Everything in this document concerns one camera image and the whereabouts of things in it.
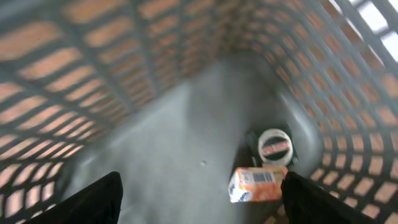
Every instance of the grid openings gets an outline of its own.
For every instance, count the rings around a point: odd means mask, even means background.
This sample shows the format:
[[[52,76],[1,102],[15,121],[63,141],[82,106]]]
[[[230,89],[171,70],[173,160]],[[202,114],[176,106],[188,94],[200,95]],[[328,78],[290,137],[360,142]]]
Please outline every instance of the grid openings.
[[[70,156],[227,51],[213,24],[240,3],[42,1],[4,18],[0,220],[54,206]]]
[[[249,28],[250,47],[324,133],[325,153],[311,178],[380,222],[396,218],[398,16],[392,4],[257,1],[252,22],[261,26]]]

